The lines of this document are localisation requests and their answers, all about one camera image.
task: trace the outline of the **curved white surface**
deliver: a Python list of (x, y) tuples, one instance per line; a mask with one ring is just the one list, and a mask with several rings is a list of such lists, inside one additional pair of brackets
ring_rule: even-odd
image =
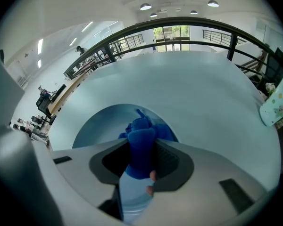
[(70, 149), (96, 112), (140, 105), (161, 117), (180, 143), (226, 157), (269, 191), (278, 184), (281, 156), (276, 129), (260, 118), (262, 103), (243, 72), (219, 54), (146, 54), (93, 72), (65, 103), (49, 137), (53, 150)]

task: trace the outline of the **hand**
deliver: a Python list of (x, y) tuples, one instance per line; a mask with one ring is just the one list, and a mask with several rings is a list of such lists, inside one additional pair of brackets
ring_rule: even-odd
[[(152, 172), (150, 172), (150, 178), (156, 182), (156, 171), (153, 170)], [(150, 196), (153, 196), (153, 186), (147, 186), (146, 187), (146, 192), (150, 195)]]

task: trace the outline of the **ceiling light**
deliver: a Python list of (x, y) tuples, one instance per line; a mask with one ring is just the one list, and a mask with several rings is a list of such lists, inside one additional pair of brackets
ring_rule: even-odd
[(215, 0), (208, 1), (210, 7), (219, 7), (219, 4)]
[(141, 10), (147, 10), (150, 9), (152, 6), (149, 3), (143, 3), (141, 5)]
[(38, 42), (38, 54), (40, 54), (42, 51), (42, 44), (43, 44), (43, 39), (39, 40)]
[(114, 23), (112, 23), (112, 24), (110, 24), (109, 26), (111, 26), (111, 25), (113, 25), (113, 24), (116, 24), (118, 21), (116, 21), (116, 22), (114, 22)]
[(71, 44), (69, 46), (71, 46), (75, 41), (76, 41), (77, 38), (75, 38), (74, 40), (72, 40)]
[(90, 24), (92, 24), (92, 23), (93, 23), (93, 22), (88, 23), (87, 26), (83, 28), (82, 32), (84, 32), (84, 31), (86, 30), (86, 28), (88, 28), (88, 26), (89, 26)]

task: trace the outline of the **desk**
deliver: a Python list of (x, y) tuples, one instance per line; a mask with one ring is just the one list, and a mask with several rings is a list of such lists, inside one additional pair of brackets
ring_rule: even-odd
[(56, 114), (58, 109), (63, 105), (66, 99), (70, 96), (70, 94), (74, 91), (74, 89), (87, 77), (86, 73), (83, 73), (77, 77), (75, 77), (71, 81), (67, 81), (65, 83), (66, 88), (59, 94), (56, 100), (48, 105), (49, 112), (51, 114)]
[(180, 143), (224, 156), (270, 191), (278, 185), (281, 155), (275, 127), (260, 118), (262, 103), (247, 76), (220, 54), (145, 54), (95, 70), (65, 103), (49, 137), (53, 150), (70, 149), (98, 111), (139, 105), (162, 118)]

